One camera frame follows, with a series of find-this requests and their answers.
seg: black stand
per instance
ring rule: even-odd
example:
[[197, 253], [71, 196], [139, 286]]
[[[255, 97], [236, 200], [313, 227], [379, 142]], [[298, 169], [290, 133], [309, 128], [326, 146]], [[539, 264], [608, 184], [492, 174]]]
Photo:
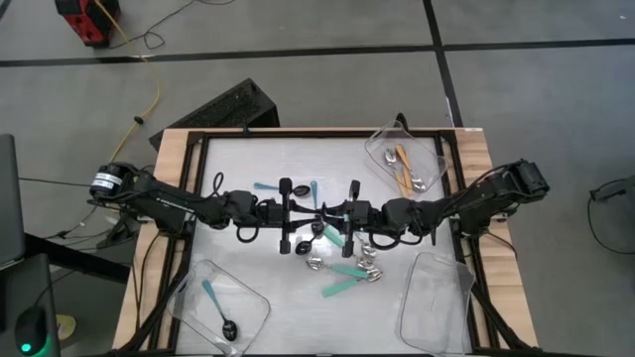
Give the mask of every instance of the black stand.
[[29, 233], [25, 233], [24, 238], [26, 246], [25, 259], [37, 254], [46, 254], [51, 264], [55, 266], [80, 271], [84, 274], [116, 283], [128, 283], [130, 267], [113, 263], [91, 254], [78, 252]]

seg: label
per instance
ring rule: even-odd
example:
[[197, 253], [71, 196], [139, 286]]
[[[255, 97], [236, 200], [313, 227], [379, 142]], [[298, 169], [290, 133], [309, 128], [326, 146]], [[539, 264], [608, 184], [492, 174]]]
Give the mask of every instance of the label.
[[104, 174], [104, 173], [97, 173], [97, 175], [95, 176], [95, 179], [105, 179], [113, 183], [121, 184], [121, 178], [114, 177], [113, 175]]
[[114, 183], [112, 182], [108, 182], [106, 180], [103, 179], [95, 179], [91, 185], [98, 185], [98, 186], [102, 186], [102, 187], [106, 187], [108, 189], [112, 189], [112, 187], [115, 186]]

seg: wooden table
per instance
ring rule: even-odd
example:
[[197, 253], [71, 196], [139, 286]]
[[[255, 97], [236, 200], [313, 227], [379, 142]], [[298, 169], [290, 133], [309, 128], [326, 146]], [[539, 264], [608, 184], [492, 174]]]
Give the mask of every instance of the wooden table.
[[[208, 129], [208, 132], [240, 132], [242, 129]], [[351, 130], [375, 130], [375, 128], [275, 128], [275, 129], [251, 129], [252, 132], [257, 131], [351, 131]], [[455, 130], [458, 151], [462, 164], [463, 174], [467, 184], [470, 184], [479, 175], [492, 168], [492, 162], [487, 149], [487, 142], [482, 129], [453, 129]], [[158, 180], [167, 182], [174, 186], [179, 185], [181, 171], [184, 164], [185, 151], [187, 146], [187, 137], [189, 129], [170, 129], [166, 130], [159, 151], [155, 167], [155, 177]], [[449, 149], [444, 150], [448, 159], [448, 173], [450, 186], [452, 191], [457, 190], [456, 179], [452, 169], [451, 157]], [[195, 147], [192, 155], [192, 165], [190, 165], [190, 175], [188, 182], [188, 190], [193, 189], [193, 180], [195, 178], [196, 163], [198, 162], [198, 148]], [[492, 222], [490, 231], [507, 241], [511, 242], [509, 230], [506, 223]], [[137, 277], [141, 274], [141, 265], [150, 245], [150, 242], [157, 234], [157, 228], [154, 224], [146, 225], [141, 229], [139, 239], [137, 241], [136, 253], [134, 257], [134, 269]], [[512, 327], [518, 336], [530, 345], [536, 346], [536, 334], [532, 324], [532, 318], [529, 313], [523, 283], [521, 281], [518, 265], [514, 257], [514, 253], [506, 246], [483, 236], [480, 241], [481, 256], [483, 268], [487, 279], [490, 299], [496, 306], [498, 311]], [[143, 321], [147, 314], [152, 310], [157, 299], [159, 291], [160, 278], [164, 265], [164, 259], [168, 247], [168, 239], [160, 237], [149, 252], [145, 278], [144, 293], [141, 300], [141, 320]], [[177, 253], [177, 262], [181, 258], [181, 253]], [[173, 274], [176, 272], [178, 264], [173, 265]], [[483, 347], [488, 346], [487, 330], [485, 328], [485, 318], [478, 305], [473, 298], [476, 326], [478, 330], [480, 344]], [[120, 347], [125, 344], [135, 331], [136, 305], [135, 293], [133, 286], [132, 273], [128, 280], [128, 286], [124, 296], [117, 331], [113, 342], [113, 348]], [[172, 317], [165, 312], [164, 323], [159, 338], [159, 348], [165, 348], [168, 345], [169, 326]]]

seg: computer mouse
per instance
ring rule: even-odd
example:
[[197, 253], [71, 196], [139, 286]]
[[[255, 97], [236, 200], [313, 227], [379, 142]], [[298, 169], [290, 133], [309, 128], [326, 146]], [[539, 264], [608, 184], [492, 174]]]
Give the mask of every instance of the computer mouse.
[[40, 352], [47, 341], [47, 319], [44, 309], [31, 306], [22, 311], [16, 320], [16, 346], [25, 356]]

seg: black box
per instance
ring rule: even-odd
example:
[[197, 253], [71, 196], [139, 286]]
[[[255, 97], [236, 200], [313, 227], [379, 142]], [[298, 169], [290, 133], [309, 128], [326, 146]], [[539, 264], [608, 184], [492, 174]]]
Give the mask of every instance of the black box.
[[[247, 78], [238, 85], [215, 97], [172, 128], [280, 128], [276, 104]], [[159, 151], [163, 130], [153, 135], [150, 144]]]

